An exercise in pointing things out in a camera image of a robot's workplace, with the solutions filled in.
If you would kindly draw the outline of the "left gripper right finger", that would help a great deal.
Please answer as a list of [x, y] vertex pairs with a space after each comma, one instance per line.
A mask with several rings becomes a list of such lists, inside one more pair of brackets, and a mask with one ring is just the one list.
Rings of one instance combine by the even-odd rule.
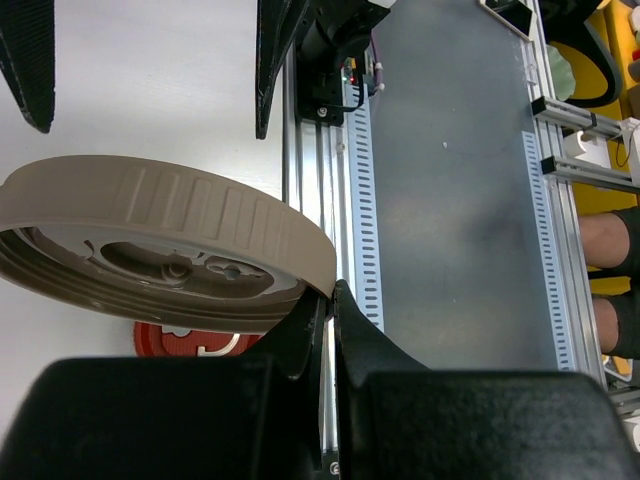
[[345, 479], [635, 479], [639, 456], [579, 373], [431, 370], [333, 294]]

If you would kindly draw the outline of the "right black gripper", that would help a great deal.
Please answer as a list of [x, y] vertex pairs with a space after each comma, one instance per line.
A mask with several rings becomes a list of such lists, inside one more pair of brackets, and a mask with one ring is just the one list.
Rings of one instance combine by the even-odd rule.
[[369, 46], [372, 30], [392, 1], [258, 0], [255, 49], [255, 136], [268, 133], [277, 76], [309, 9], [310, 25], [297, 44], [307, 65], [341, 65]]

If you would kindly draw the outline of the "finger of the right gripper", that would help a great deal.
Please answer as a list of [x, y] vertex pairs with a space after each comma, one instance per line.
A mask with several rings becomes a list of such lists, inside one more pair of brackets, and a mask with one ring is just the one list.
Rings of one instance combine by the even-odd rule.
[[1, 72], [25, 121], [50, 132], [55, 114], [55, 4], [1, 1]]

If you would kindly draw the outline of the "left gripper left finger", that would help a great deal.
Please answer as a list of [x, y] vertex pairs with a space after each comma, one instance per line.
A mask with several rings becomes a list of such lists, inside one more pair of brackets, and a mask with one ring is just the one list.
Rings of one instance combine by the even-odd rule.
[[1, 448], [5, 479], [312, 479], [326, 299], [307, 290], [234, 357], [48, 366]]

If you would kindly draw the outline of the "red lunch box lid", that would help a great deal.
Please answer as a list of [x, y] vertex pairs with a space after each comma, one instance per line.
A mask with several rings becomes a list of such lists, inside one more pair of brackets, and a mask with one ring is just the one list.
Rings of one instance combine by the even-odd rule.
[[219, 333], [135, 322], [134, 349], [140, 357], [237, 356], [253, 346], [261, 335]]

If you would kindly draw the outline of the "beige lunch box lid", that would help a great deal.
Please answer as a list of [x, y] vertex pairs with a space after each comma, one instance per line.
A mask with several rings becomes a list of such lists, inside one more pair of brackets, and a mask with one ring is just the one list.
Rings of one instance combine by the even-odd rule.
[[62, 156], [2, 183], [1, 275], [104, 314], [263, 333], [305, 291], [331, 296], [336, 251], [303, 214], [234, 180], [143, 158]]

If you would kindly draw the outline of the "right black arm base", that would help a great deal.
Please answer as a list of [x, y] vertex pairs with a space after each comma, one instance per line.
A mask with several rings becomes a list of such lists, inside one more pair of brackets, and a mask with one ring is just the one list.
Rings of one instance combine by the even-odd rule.
[[368, 98], [365, 73], [365, 51], [343, 57], [340, 51], [301, 43], [296, 47], [297, 118], [342, 126], [345, 116], [363, 107]]

